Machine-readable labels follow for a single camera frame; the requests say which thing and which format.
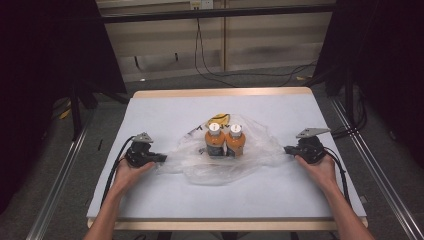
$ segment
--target aluminum rail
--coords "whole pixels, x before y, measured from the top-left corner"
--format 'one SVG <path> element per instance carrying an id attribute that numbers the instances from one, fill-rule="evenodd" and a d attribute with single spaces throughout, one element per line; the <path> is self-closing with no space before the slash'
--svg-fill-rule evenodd
<path id="1" fill-rule="evenodd" d="M 90 126 L 93 120 L 94 113 L 95 109 L 88 112 L 85 127 L 82 129 L 77 139 L 72 143 L 65 161 L 62 164 L 62 168 L 60 169 L 60 172 L 57 175 L 50 193 L 44 202 L 43 208 L 38 213 L 37 219 L 31 227 L 31 230 L 26 238 L 27 240 L 43 239 L 53 213 L 56 209 L 57 203 L 59 202 L 60 195 L 65 187 L 68 175 L 84 142 L 85 136 L 87 134 L 87 128 Z"/>
<path id="2" fill-rule="evenodd" d="M 341 104 L 340 100 L 332 98 L 331 102 L 337 114 L 339 115 L 340 120 L 343 122 L 343 125 L 347 129 L 350 128 L 351 125 L 349 123 L 349 120 L 345 116 L 345 109 Z M 371 150 L 365 143 L 361 134 L 358 131 L 354 131 L 350 134 L 350 137 L 352 138 L 352 141 L 358 149 L 359 154 L 367 165 L 371 175 L 374 177 L 374 180 L 376 181 L 378 187 L 380 188 L 388 204 L 392 208 L 393 213 L 397 217 L 399 223 L 402 225 L 409 239 L 424 239 L 424 235 L 418 227 L 418 224 L 416 223 L 414 217 L 393 188 L 389 179 L 384 174 L 383 170 L 381 169 L 374 155 L 371 153 Z"/>
<path id="3" fill-rule="evenodd" d="M 260 8 L 222 8 L 205 10 L 172 11 L 158 13 L 137 13 L 137 14 L 110 14 L 100 17 L 80 17 L 57 19 L 58 22 L 69 23 L 126 23 L 126 22 L 147 22 L 161 20 L 179 20 L 196 18 L 216 18 L 216 17 L 240 17 L 257 15 L 279 15 L 279 14 L 300 14 L 300 13 L 320 13 L 334 12 L 359 5 L 337 4 L 317 4 L 317 5 L 294 5 L 280 7 L 260 7 Z"/>

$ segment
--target orange bottle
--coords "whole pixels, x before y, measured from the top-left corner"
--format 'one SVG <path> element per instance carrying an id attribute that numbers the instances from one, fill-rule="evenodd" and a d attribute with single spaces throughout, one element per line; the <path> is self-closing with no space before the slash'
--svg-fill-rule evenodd
<path id="1" fill-rule="evenodd" d="M 227 141 L 227 156 L 238 157 L 243 155 L 244 144 L 246 143 L 246 136 L 241 131 L 241 126 L 234 124 L 230 128 L 230 132 L 225 135 Z"/>
<path id="2" fill-rule="evenodd" d="M 224 156 L 225 134 L 218 123 L 211 123 L 205 134 L 206 148 L 209 156 Z"/>

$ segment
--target cable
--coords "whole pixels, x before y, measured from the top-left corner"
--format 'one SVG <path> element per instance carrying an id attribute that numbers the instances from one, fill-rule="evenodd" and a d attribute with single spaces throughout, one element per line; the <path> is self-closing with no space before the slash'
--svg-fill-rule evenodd
<path id="1" fill-rule="evenodd" d="M 271 77 L 285 77 L 285 76 L 289 76 L 289 79 L 286 81 L 286 82 L 284 82 L 283 84 L 281 84 L 281 85 L 279 85 L 278 87 L 282 87 L 282 86 L 284 86 L 284 85 L 286 85 L 290 80 L 291 80 L 291 78 L 292 78 L 292 76 L 293 76 L 293 74 L 295 74 L 295 73 L 299 73 L 299 72 L 302 72 L 302 71 L 304 71 L 306 68 L 308 68 L 308 67 L 312 67 L 312 66 L 316 66 L 316 60 L 315 61 L 313 61 L 313 62 L 311 62 L 311 63 L 309 63 L 309 64 L 307 64 L 307 65 L 302 65 L 302 66 L 299 66 L 299 67 L 296 67 L 294 70 L 292 70 L 290 73 L 285 73 L 285 74 L 268 74 L 268 73 L 229 73 L 229 74 L 216 74 L 216 73 L 213 73 L 213 72 L 211 72 L 210 70 L 209 70 L 209 68 L 207 67 L 207 65 L 206 65 L 206 61 L 205 61 L 205 56 L 204 56 L 204 48 L 203 48 L 203 38 L 202 38 L 202 31 L 201 31 L 201 29 L 200 29 L 200 21 L 199 21 L 199 19 L 197 19 L 197 35 L 196 35 L 196 49 L 195 49 L 195 53 L 194 53 L 194 66 L 195 66 L 195 68 L 196 68 L 196 70 L 197 70 L 197 72 L 203 77 L 203 78 L 205 78 L 205 79 L 207 79 L 207 80 L 211 80 L 211 81 L 217 81 L 217 82 L 220 82 L 220 83 L 224 83 L 224 84 L 226 84 L 226 85 L 229 85 L 229 86 L 231 86 L 231 87 L 235 87 L 235 88 L 237 88 L 238 86 L 235 86 L 235 85 L 233 85 L 233 84 L 230 84 L 230 83 L 227 83 L 227 82 L 224 82 L 224 81 L 221 81 L 221 80 L 218 80 L 218 79 L 214 79 L 214 78 L 208 78 L 208 77 L 206 77 L 206 76 L 204 76 L 200 71 L 199 71 L 199 69 L 198 69 L 198 67 L 197 67 L 197 49 L 198 49 L 198 45 L 197 45 L 197 42 L 198 42 L 198 40 L 199 40 L 199 38 L 200 38 L 200 47 L 201 47 L 201 53 L 202 53 L 202 61 L 203 61 L 203 65 L 205 66 L 205 69 L 206 69 L 206 71 L 209 73 L 209 74 L 211 74 L 212 76 L 215 76 L 215 77 L 230 77 L 230 76 L 271 76 Z"/>
<path id="2" fill-rule="evenodd" d="M 120 159 L 122 152 L 124 151 L 125 147 L 127 146 L 128 142 L 131 141 L 135 136 L 131 136 L 130 138 L 125 141 L 124 145 L 121 148 L 121 151 L 119 151 L 118 156 L 116 157 L 115 162 L 113 163 L 112 169 L 110 170 L 109 177 L 106 182 L 105 191 L 103 193 L 102 202 L 100 204 L 100 207 L 103 205 L 103 202 L 105 201 L 106 195 L 109 192 L 110 184 L 112 183 L 113 176 L 115 175 L 116 168 L 119 165 L 119 162 L 121 162 L 122 159 Z"/>
<path id="3" fill-rule="evenodd" d="M 146 234 L 140 234 L 137 237 L 134 238 L 134 240 L 146 240 L 147 236 Z"/>
<path id="4" fill-rule="evenodd" d="M 199 75 L 200 75 L 200 76 L 202 76 L 202 77 L 203 77 L 203 78 L 205 78 L 206 80 L 209 80 L 209 81 L 215 81 L 215 82 L 220 82 L 220 83 L 223 83 L 223 84 L 228 85 L 228 86 L 230 86 L 230 87 L 238 88 L 238 86 L 235 86 L 235 85 L 233 85 L 233 84 L 231 84 L 231 83 L 227 83 L 227 82 L 224 82 L 224 81 L 221 81 L 221 80 L 218 80 L 218 79 L 214 79 L 214 78 L 206 77 L 205 75 L 203 75 L 203 74 L 199 71 L 199 69 L 197 68 L 197 42 L 198 42 L 198 39 L 199 39 L 199 35 L 200 35 L 200 43 L 201 43 L 201 48 L 202 48 L 202 57 L 203 57 L 203 59 L 204 59 L 204 55 L 203 55 L 203 40 L 202 40 L 202 33 L 200 32 L 199 19 L 197 19 L 196 48 L 195 48 L 195 51 L 194 51 L 194 67 L 196 68 L 196 71 L 199 73 Z"/>
<path id="5" fill-rule="evenodd" d="M 342 177 L 342 184 L 343 184 L 343 194 L 344 197 L 347 201 L 347 203 L 349 204 L 350 207 L 352 207 L 352 204 L 350 202 L 350 198 L 349 198 L 349 191 L 347 188 L 347 181 L 346 181 L 346 171 L 343 169 L 342 163 L 340 162 L 340 159 L 337 157 L 337 154 L 331 150 L 330 148 L 324 147 L 325 152 L 330 155 L 330 157 L 333 158 L 334 162 L 336 163 L 337 167 L 339 168 L 340 171 L 340 176 Z"/>
<path id="6" fill-rule="evenodd" d="M 329 233 L 330 233 L 331 237 L 333 237 L 332 240 L 339 240 L 333 232 L 329 232 Z"/>
<path id="7" fill-rule="evenodd" d="M 331 135 L 333 136 L 334 139 L 342 138 L 352 134 L 353 132 L 360 131 L 367 124 L 368 117 L 367 117 L 367 112 L 365 108 L 365 100 L 362 93 L 360 93 L 360 96 L 358 99 L 357 113 L 358 113 L 358 120 L 356 122 L 353 122 L 351 127 L 345 130 L 339 131 L 339 129 L 344 128 L 344 126 L 341 126 L 337 128 L 335 131 L 331 132 Z"/>

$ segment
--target clear plastic bag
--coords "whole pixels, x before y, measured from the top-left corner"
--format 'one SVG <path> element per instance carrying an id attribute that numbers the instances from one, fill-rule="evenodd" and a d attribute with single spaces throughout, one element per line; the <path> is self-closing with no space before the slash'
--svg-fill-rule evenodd
<path id="1" fill-rule="evenodd" d="M 229 123 L 222 125 L 222 131 L 228 133 L 232 124 L 242 126 L 246 136 L 243 155 L 211 158 L 206 151 L 206 124 L 195 127 L 180 140 L 176 150 L 169 152 L 166 162 L 157 169 L 158 174 L 183 173 L 193 184 L 223 185 L 245 177 L 261 166 L 278 166 L 289 160 L 283 147 L 269 135 L 265 126 L 237 114 L 230 115 Z"/>

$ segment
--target wooden table edge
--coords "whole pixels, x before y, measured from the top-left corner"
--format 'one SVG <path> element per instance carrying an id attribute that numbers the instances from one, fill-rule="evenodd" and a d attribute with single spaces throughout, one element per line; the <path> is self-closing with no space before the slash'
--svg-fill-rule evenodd
<path id="1" fill-rule="evenodd" d="M 133 95 L 133 98 L 284 95 L 284 94 L 312 94 L 312 91 L 310 88 L 307 88 L 307 87 L 146 90 L 146 91 L 135 92 Z"/>
<path id="2" fill-rule="evenodd" d="M 87 226 L 91 227 L 95 218 L 89 218 Z M 360 217 L 368 227 L 366 217 Z M 146 231 L 334 231 L 337 225 L 333 220 L 267 220 L 267 221 L 117 221 L 115 230 Z"/>

